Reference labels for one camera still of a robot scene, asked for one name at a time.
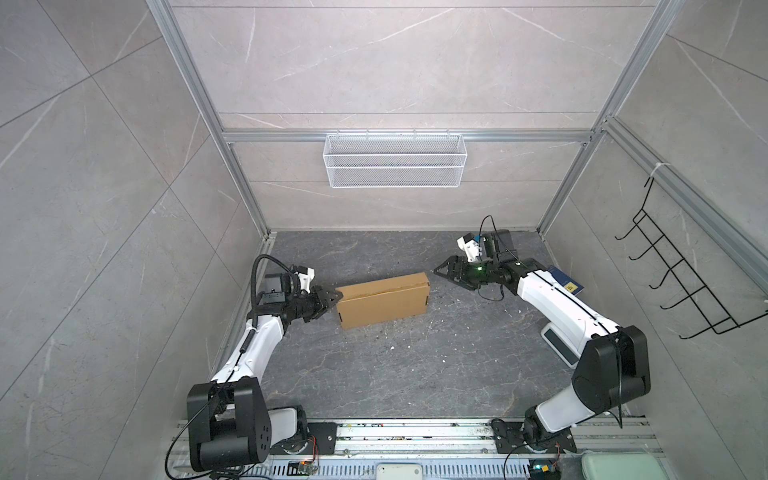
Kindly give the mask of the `brown cardboard box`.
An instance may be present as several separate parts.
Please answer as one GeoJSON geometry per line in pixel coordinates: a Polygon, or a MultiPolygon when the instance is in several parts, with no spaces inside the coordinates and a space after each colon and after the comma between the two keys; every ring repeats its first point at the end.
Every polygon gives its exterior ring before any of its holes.
{"type": "Polygon", "coordinates": [[[423,272],[338,287],[336,309],[344,330],[406,319],[427,312],[430,282],[423,272]]]}

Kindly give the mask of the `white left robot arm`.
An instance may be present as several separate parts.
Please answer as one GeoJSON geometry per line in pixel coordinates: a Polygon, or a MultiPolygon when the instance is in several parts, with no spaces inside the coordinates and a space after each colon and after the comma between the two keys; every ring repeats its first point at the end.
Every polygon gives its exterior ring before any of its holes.
{"type": "Polygon", "coordinates": [[[323,316],[343,295],[312,283],[315,273],[298,267],[269,274],[252,297],[239,345],[207,383],[187,396],[191,467],[218,471],[266,461],[279,446],[300,451],[310,441],[301,406],[270,409],[260,382],[290,323],[323,316]]]}

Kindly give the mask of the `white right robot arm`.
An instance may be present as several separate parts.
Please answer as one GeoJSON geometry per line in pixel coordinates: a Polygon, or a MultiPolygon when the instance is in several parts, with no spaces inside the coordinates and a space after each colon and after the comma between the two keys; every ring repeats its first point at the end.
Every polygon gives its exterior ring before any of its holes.
{"type": "Polygon", "coordinates": [[[647,395],[648,341],[639,328],[622,327],[582,302],[539,261],[519,258],[510,241],[507,230],[468,233],[457,241],[461,254],[433,272],[470,291],[497,285],[547,319],[541,336],[573,374],[567,387],[528,410],[522,434],[533,446],[647,395]]]}

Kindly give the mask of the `green box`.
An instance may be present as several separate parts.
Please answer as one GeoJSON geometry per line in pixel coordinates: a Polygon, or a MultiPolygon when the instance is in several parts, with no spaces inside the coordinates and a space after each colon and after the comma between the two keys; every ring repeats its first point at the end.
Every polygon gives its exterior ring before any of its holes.
{"type": "Polygon", "coordinates": [[[581,468],[583,477],[591,480],[668,479],[661,463],[645,453],[586,453],[581,468]]]}

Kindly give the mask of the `blue book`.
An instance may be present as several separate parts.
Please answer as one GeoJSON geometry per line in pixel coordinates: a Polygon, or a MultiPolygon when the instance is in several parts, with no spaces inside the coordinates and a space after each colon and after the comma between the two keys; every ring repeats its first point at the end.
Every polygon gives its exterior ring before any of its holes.
{"type": "Polygon", "coordinates": [[[548,272],[563,288],[565,288],[571,294],[578,295],[583,290],[583,286],[580,283],[573,280],[569,275],[561,271],[559,268],[550,266],[548,272]]]}

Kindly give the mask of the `white handheld device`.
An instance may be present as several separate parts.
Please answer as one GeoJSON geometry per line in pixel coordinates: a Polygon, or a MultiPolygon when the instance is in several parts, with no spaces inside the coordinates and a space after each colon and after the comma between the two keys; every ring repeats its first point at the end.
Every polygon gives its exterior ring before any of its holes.
{"type": "Polygon", "coordinates": [[[557,354],[557,356],[571,369],[575,369],[580,354],[575,350],[565,335],[552,322],[545,325],[541,332],[542,339],[557,354]]]}

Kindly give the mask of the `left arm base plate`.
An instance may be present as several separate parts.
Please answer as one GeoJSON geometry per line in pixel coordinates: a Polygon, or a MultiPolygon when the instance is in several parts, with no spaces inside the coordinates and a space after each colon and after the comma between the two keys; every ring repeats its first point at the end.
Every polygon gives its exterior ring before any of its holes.
{"type": "Polygon", "coordinates": [[[333,455],[336,449],[338,424],[334,422],[310,422],[304,434],[284,448],[292,455],[333,455]]]}

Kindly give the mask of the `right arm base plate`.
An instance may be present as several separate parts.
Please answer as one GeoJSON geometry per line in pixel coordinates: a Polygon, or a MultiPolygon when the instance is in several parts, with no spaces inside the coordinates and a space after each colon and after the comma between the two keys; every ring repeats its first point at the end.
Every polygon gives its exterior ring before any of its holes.
{"type": "Polygon", "coordinates": [[[522,422],[490,420],[489,426],[498,453],[555,454],[577,453],[573,435],[569,429],[557,433],[548,432],[534,419],[526,417],[522,422]]]}

